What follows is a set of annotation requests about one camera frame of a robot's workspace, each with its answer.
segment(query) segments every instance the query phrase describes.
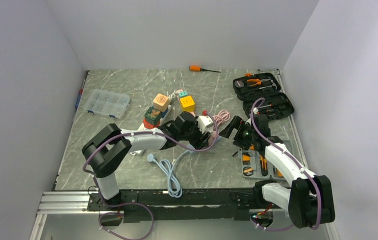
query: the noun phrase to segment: yellow toy block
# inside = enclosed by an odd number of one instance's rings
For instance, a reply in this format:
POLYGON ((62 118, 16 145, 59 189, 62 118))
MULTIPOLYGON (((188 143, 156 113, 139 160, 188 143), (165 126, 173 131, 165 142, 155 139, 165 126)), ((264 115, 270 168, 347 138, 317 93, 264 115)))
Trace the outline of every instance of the yellow toy block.
POLYGON ((185 96, 180 98, 180 107, 181 111, 194 112, 195 102, 193 101, 192 96, 185 96))
POLYGON ((170 100, 168 97, 160 93, 158 93, 158 95, 156 95, 156 97, 153 99, 153 107, 161 112, 167 110, 169 104, 170 100))

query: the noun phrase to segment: plastic compartment box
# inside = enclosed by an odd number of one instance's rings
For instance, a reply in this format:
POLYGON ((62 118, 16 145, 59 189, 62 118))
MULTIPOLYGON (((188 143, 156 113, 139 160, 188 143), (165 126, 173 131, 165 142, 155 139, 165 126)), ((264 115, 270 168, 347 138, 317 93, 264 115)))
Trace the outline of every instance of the plastic compartment box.
POLYGON ((114 119, 121 118, 128 109, 130 96, 94 89, 84 105, 84 109, 91 114, 99 114, 114 119))

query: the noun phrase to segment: marble surface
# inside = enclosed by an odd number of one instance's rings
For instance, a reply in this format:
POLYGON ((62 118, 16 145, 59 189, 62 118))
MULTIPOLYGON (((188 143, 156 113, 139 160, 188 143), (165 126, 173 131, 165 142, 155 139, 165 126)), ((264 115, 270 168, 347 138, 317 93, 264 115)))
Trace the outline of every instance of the marble surface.
MULTIPOLYGON (((232 81, 253 69, 223 69, 216 72, 192 72, 188 69, 106 69, 90 71, 77 109, 70 138, 62 159, 56 190, 86 190, 93 185, 90 176, 82 171, 85 161, 82 147, 105 125, 116 123, 123 129, 136 130, 143 120, 144 112, 152 105, 158 93, 169 95, 173 90, 183 89, 193 96, 196 113, 208 110, 213 114, 221 109, 232 116, 247 119, 240 101, 234 93, 232 81), (84 111, 91 90, 102 89, 128 94, 130 106, 121 119, 93 115, 84 111)), ((175 109, 167 120, 174 119, 180 112, 175 109)), ((289 118, 275 120, 269 124, 272 135, 290 140, 294 155, 300 159, 295 136, 289 118)), ((245 178, 241 173, 240 159, 232 157, 238 148, 232 140, 223 138, 211 150, 185 155, 174 170, 182 187, 186 188, 251 188, 256 179, 245 178)), ((147 150, 142 156, 128 154, 115 172, 122 189, 166 189, 165 174, 154 163, 146 161, 148 153, 157 160, 176 159, 183 152, 181 147, 167 150, 147 150)))

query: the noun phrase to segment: screwdriver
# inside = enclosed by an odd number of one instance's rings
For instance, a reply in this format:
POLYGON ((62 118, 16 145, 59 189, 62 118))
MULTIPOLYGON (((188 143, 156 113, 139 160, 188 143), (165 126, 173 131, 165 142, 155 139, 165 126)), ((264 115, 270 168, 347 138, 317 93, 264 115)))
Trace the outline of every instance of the screwdriver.
POLYGON ((280 105, 284 105, 287 102, 288 102, 287 100, 278 100, 278 101, 276 101, 275 104, 269 104, 267 106, 260 106, 260 107, 257 107, 257 109, 261 109, 261 108, 265 108, 265 107, 278 107, 280 105))
POLYGON ((268 175, 268 170, 267 170, 267 159, 265 159, 262 155, 259 156, 259 161, 261 163, 261 174, 263 176, 268 175))
POLYGON ((189 70, 191 70, 191 71, 193 71, 193 72, 204 72, 204 71, 208 71, 208 72, 220 73, 220 71, 208 70, 208 69, 201 68, 201 67, 199 67, 199 66, 190 66, 190 67, 189 67, 189 70))

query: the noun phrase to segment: black tool case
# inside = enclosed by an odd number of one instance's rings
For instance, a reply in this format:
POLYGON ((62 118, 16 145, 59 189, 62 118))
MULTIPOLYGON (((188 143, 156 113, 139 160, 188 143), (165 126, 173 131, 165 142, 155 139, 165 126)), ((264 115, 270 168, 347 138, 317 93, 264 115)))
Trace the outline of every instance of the black tool case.
POLYGON ((258 98, 265 98, 265 102, 263 104, 265 107, 261 107, 258 110, 261 114, 267 115, 269 121, 288 117, 295 111, 286 94, 282 92, 275 92, 244 100, 243 110, 248 118, 250 117, 249 114, 251 112, 252 105, 258 98))
POLYGON ((259 98, 267 94, 278 93, 281 90, 281 86, 273 74, 264 72, 236 78, 233 80, 233 89, 236 92, 237 98, 243 101, 249 98, 259 98), (261 85, 249 86, 246 82, 249 79, 266 81, 262 81, 261 85))

